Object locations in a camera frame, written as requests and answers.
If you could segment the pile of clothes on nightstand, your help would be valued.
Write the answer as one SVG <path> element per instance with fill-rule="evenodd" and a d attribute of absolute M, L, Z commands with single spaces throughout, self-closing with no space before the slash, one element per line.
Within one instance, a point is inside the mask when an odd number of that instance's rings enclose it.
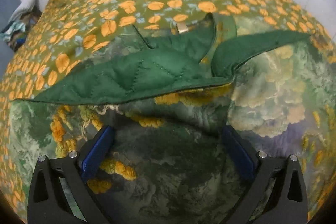
<path fill-rule="evenodd" d="M 8 29 L 1 31 L 1 38 L 16 52 L 26 41 L 29 32 L 42 15 L 38 0 L 24 0 L 10 18 Z"/>

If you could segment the green landscape print padded jacket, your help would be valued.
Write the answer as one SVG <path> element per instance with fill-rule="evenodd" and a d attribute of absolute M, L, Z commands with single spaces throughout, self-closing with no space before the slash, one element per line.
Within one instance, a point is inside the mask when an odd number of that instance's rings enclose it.
<path fill-rule="evenodd" d="M 222 144 L 231 125 L 268 157 L 296 155 L 307 217 L 335 188 L 335 43 L 312 19 L 206 13 L 188 28 L 45 16 L 1 82 L 1 192 L 27 217 L 38 156 L 114 145 L 87 186 L 116 223 L 218 223 L 258 170 Z"/>

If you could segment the blue grey curtain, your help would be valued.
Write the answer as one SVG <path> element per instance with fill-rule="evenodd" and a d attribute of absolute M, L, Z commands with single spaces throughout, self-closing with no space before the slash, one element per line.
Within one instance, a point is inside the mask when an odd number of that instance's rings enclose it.
<path fill-rule="evenodd" d="M 10 23 L 10 18 L 20 4 L 20 0 L 1 0 L 1 31 L 6 31 L 9 28 L 8 25 Z M 1 38 L 1 77 L 4 75 L 7 65 L 13 58 L 13 55 L 14 51 L 7 45 L 5 40 Z"/>

